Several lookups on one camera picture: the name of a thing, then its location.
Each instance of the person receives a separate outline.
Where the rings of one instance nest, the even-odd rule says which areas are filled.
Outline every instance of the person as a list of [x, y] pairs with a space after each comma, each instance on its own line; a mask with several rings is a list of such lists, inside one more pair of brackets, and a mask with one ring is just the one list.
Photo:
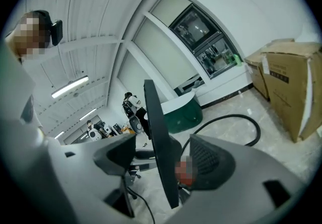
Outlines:
[[[25, 13], [14, 30], [5, 37], [5, 44], [16, 59], [23, 64], [27, 55], [43, 53], [50, 43], [50, 26], [46, 23], [45, 17], [38, 12]], [[23, 111], [22, 119], [43, 132], [36, 111], [33, 107], [33, 96]]]
[[103, 128], [101, 128], [98, 124], [93, 124], [90, 120], [87, 121], [87, 130], [86, 130], [86, 133], [87, 135], [89, 136], [89, 131], [91, 129], [95, 129], [97, 130], [99, 133], [101, 133], [102, 135], [102, 139], [103, 138], [107, 138], [109, 137], [108, 133], [104, 131]]
[[146, 110], [141, 106], [141, 101], [136, 96], [132, 95], [132, 93], [130, 92], [125, 93], [124, 101], [129, 101], [133, 106], [135, 106], [137, 110], [135, 116], [140, 120], [144, 132], [146, 133], [149, 140], [151, 140], [149, 123], [146, 119], [144, 119]]

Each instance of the stacked cardboard boxes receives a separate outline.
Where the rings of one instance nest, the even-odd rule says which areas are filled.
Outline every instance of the stacked cardboard boxes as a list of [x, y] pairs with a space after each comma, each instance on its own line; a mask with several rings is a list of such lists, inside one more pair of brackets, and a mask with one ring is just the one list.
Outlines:
[[[272, 107], [294, 142], [308, 138], [322, 125], [322, 44], [272, 42], [253, 57], [260, 58], [257, 69], [263, 77], [258, 85], [259, 78], [251, 73], [254, 86], [260, 91], [267, 88]], [[245, 61], [254, 65], [251, 59]]]

